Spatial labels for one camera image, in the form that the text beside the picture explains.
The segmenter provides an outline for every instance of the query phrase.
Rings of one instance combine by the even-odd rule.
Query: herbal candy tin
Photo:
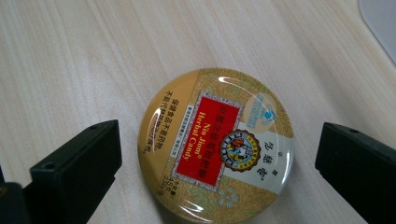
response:
[[[199,69],[151,101],[138,136],[148,188],[169,210],[198,223],[237,223],[268,207],[290,172],[290,119],[258,80]]]

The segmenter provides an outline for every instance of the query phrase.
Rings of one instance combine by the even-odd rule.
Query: gold tin lid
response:
[[[293,158],[290,119],[258,80],[199,69],[151,101],[138,136],[148,188],[169,210],[197,223],[238,223],[268,207]]]

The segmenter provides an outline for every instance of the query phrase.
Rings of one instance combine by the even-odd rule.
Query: logo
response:
[[[253,133],[237,129],[224,137],[219,153],[226,167],[244,172],[257,165],[261,151],[259,140]]]

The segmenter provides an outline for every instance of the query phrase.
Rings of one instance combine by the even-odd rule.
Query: wooden table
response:
[[[357,0],[1,1],[6,181],[26,186],[29,168],[51,151],[118,119],[123,165],[90,223],[181,222],[145,187],[136,138],[157,90],[203,67],[257,78],[295,131],[288,185],[247,223],[364,223],[314,167],[324,121],[396,147],[395,64]]]

